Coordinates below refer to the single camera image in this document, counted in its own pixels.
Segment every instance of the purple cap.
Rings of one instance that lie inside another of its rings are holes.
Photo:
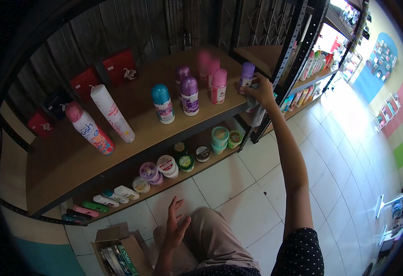
[[[199,91],[199,87],[197,86],[197,80],[190,75],[184,77],[180,82],[180,92],[185,96],[192,96]]]
[[[243,63],[243,70],[241,71],[241,74],[245,77],[251,78],[254,76],[254,71],[255,71],[255,65],[250,62],[245,62]]]
[[[176,67],[176,80],[181,81],[184,77],[191,75],[189,67],[186,65],[180,65]]]

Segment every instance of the pink spray can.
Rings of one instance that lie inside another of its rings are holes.
[[[217,69],[212,75],[211,102],[221,105],[225,102],[227,72],[225,69]]]
[[[70,102],[65,108],[65,114],[73,127],[83,138],[105,155],[113,153],[115,144],[94,122],[91,115],[84,111],[77,102]]]

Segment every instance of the cardboard box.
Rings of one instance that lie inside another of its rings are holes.
[[[100,250],[108,246],[123,245],[128,254],[132,264],[138,271],[139,276],[150,276],[153,274],[153,268],[149,264],[142,248],[133,235],[124,235],[120,227],[111,227],[107,229],[100,229],[97,231],[95,242],[91,245],[94,249],[94,254],[97,257],[100,268],[104,272],[105,276],[111,276],[110,270],[105,264],[105,260],[102,258]]]

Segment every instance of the wooden shelf board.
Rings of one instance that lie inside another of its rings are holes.
[[[218,125],[222,125],[225,126],[227,128],[228,125],[225,122],[221,122],[221,124]],[[186,139],[185,142],[188,145],[188,149],[190,153],[194,153],[195,150],[197,149],[197,147],[205,145],[208,148],[210,148],[210,141],[211,141],[211,130],[213,127],[208,128],[202,132],[200,132],[199,134],[196,134],[194,136],[191,136],[190,138]],[[169,179],[169,178],[164,178],[164,182],[162,185],[151,185],[151,190],[148,193],[141,193],[140,194],[140,198],[138,200],[131,200],[129,201],[127,204],[120,204],[119,207],[113,208],[113,207],[109,207],[109,212],[108,213],[100,213],[99,217],[97,218],[93,218],[91,221],[86,221],[85,223],[89,224],[91,222],[94,222],[96,220],[105,218],[107,216],[110,216],[114,213],[117,213],[127,207],[130,207],[134,204],[137,204],[141,201],[146,200],[147,198],[154,196],[166,189],[171,188],[172,186],[181,183],[182,181],[191,178],[192,176],[194,176],[195,174],[200,173],[201,171],[209,168],[210,166],[220,162],[221,160],[223,160],[224,158],[230,156],[231,154],[235,153],[238,151],[238,147],[235,149],[231,149],[229,147],[227,147],[221,154],[216,155],[212,152],[211,149],[211,156],[209,158],[208,161],[206,161],[205,163],[200,163],[198,161],[195,161],[195,165],[194,165],[194,169],[189,172],[189,173],[185,173],[182,171],[179,171],[178,177],[175,179]],[[175,154],[172,153],[172,148],[169,148],[167,150],[165,150],[162,153],[157,153],[154,156],[152,156],[149,160],[144,160],[144,161],[152,161],[155,162],[157,161],[157,159],[162,155],[162,154],[171,154],[173,156],[175,156]],[[115,187],[118,187],[119,185],[124,185],[127,186],[129,188],[132,188],[132,181],[133,179],[139,175],[139,167],[140,165],[143,163],[139,162],[137,166],[132,166],[131,168],[128,168],[126,171],[115,175],[114,177],[111,177],[107,180],[105,180],[105,182],[102,182],[98,185],[96,185],[95,187],[89,189],[88,191],[73,197],[73,202],[74,204],[77,204],[78,206],[82,206],[82,202],[84,200],[88,200],[90,202],[92,201],[93,196],[100,194],[103,190],[105,189],[109,189],[109,190],[114,190]]]
[[[244,107],[246,98],[237,93],[236,87],[241,75],[241,65],[217,48],[211,51],[221,60],[221,68],[227,70],[227,90],[225,102],[214,105],[205,83],[199,83],[199,107],[196,116],[183,113],[177,97],[174,70],[186,64],[192,75],[197,75],[196,49],[179,52],[157,59],[139,68],[139,79],[119,87],[108,87],[121,113],[136,133],[136,139],[127,144],[116,134],[93,102],[83,105],[96,124],[113,139],[115,150],[104,156],[88,143],[64,118],[55,125],[49,137],[36,137],[27,157],[27,209],[30,215],[48,204],[59,201],[60,197],[72,193],[82,183],[99,176],[130,157],[160,142],[188,130],[206,120],[235,109]],[[151,88],[162,83],[169,89],[176,119],[171,124],[162,124],[151,99]]]

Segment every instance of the red box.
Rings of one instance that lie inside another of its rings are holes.
[[[91,89],[96,85],[102,84],[102,81],[94,72],[94,68],[90,68],[72,79],[69,83],[74,87],[83,101],[87,102],[91,100]]]
[[[28,127],[42,137],[46,137],[53,132],[53,121],[44,112],[38,108],[34,116],[28,121]]]
[[[131,49],[104,60],[104,67],[114,86],[137,79],[137,69]]]

